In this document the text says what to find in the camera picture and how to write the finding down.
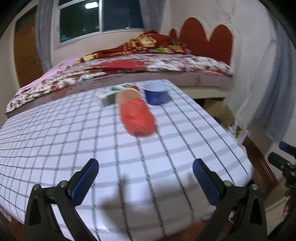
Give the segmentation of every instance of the bed headboard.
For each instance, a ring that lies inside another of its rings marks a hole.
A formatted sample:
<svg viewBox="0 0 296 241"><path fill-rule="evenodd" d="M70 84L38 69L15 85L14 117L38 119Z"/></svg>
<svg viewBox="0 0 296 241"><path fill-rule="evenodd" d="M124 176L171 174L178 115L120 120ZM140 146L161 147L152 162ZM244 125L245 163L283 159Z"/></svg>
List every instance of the bed headboard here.
<svg viewBox="0 0 296 241"><path fill-rule="evenodd" d="M208 41L201 23L196 18L188 18L182 26L179 38L175 29L171 29L170 37L185 43L195 56L210 57L230 65L233 36L223 24L214 29Z"/></svg>

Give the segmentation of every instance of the blue container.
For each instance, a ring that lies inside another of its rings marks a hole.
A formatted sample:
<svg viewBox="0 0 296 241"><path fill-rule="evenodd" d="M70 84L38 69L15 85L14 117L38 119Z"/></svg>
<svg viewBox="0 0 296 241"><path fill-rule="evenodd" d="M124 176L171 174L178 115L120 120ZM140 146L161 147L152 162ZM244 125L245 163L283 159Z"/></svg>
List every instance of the blue container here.
<svg viewBox="0 0 296 241"><path fill-rule="evenodd" d="M147 103L161 105L169 101L169 86L162 81L154 81L143 86Z"/></svg>

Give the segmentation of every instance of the brown wooden door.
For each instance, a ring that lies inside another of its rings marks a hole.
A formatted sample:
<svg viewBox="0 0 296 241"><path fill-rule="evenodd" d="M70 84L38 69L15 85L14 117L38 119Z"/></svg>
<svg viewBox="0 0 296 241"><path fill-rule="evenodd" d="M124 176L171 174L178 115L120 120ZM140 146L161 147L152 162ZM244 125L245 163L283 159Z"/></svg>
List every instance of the brown wooden door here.
<svg viewBox="0 0 296 241"><path fill-rule="evenodd" d="M43 75L35 42L35 19L15 32L15 68L20 86L26 86Z"/></svg>

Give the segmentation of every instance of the gray curtain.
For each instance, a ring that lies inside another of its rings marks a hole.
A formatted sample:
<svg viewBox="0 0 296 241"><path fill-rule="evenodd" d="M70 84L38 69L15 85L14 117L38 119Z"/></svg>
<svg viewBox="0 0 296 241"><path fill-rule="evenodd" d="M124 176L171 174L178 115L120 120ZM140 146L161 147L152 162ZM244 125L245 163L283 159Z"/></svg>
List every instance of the gray curtain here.
<svg viewBox="0 0 296 241"><path fill-rule="evenodd" d="M35 39L43 72L52 68L50 60L50 34L54 0L39 0L35 18Z"/></svg>
<svg viewBox="0 0 296 241"><path fill-rule="evenodd" d="M165 0L139 0L145 31L159 31L163 19Z"/></svg>
<svg viewBox="0 0 296 241"><path fill-rule="evenodd" d="M255 117L274 142L283 140L296 102L296 50L280 23L275 20L277 50L273 72Z"/></svg>

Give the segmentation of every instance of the table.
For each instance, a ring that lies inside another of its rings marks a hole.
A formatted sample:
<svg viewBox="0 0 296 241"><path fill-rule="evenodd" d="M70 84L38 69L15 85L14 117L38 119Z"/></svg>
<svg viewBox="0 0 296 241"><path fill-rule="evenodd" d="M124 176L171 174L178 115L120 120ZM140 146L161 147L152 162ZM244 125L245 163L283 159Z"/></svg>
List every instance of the table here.
<svg viewBox="0 0 296 241"><path fill-rule="evenodd" d="M77 212L99 240L153 240L210 216L192 173L202 158L222 180L246 185L253 168L225 130L183 91L166 82L171 101L150 106L158 131L135 138L117 105L101 108L97 90L18 114L0 130L0 205L24 222L34 184L68 180L90 158L99 174ZM146 82L137 82L141 87ZM70 234L53 206L64 235Z"/></svg>

